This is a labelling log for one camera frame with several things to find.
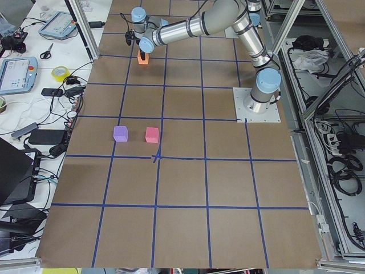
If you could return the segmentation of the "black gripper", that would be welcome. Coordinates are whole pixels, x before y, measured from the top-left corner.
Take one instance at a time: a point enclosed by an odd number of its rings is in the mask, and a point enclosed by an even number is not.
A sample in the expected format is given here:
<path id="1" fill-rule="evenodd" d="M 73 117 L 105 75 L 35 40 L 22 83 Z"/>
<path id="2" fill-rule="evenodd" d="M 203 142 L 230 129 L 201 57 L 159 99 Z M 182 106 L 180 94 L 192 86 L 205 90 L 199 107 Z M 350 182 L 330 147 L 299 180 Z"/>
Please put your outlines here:
<path id="1" fill-rule="evenodd" d="M 137 45 L 139 45 L 141 38 L 143 37 L 142 33 L 138 33 L 135 30 L 128 30 L 125 35 L 125 42 L 128 46 L 130 46 L 132 44 L 133 41 L 136 42 Z M 146 61 L 147 57 L 146 57 L 146 53 L 143 51 L 139 51 L 139 59 L 141 61 Z"/>

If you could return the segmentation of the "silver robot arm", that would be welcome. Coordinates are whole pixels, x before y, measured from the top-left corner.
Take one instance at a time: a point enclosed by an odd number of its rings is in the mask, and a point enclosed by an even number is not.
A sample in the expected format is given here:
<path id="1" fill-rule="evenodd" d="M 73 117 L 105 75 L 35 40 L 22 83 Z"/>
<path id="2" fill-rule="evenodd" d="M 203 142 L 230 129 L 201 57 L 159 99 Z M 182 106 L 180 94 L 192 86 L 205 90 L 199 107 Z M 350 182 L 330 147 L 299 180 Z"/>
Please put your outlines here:
<path id="1" fill-rule="evenodd" d="M 245 108 L 253 113 L 263 114 L 272 104 L 277 103 L 273 95 L 281 84 L 279 65 L 269 53 L 249 16 L 247 1 L 215 1 L 205 11 L 175 23 L 148 15 L 144 8 L 135 7 L 131 20 L 126 21 L 125 42 L 136 41 L 142 53 L 150 54 L 156 47 L 202 35 L 210 36 L 231 28 L 252 60 L 257 70 L 254 87 L 244 99 Z"/>

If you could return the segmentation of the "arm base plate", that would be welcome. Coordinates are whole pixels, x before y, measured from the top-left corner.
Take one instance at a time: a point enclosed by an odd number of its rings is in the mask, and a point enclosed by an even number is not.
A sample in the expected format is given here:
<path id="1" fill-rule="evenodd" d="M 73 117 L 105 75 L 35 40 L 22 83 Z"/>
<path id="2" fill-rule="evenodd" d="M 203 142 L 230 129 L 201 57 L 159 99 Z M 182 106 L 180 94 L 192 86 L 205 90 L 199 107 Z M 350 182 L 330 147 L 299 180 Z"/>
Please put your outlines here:
<path id="1" fill-rule="evenodd" d="M 238 39 L 240 36 L 233 30 L 232 27 L 225 29 L 225 38 L 227 39 Z"/>
<path id="2" fill-rule="evenodd" d="M 233 99 L 238 123 L 281 123 L 277 104 L 272 95 L 267 103 L 258 103 L 251 97 L 252 88 L 233 87 Z"/>

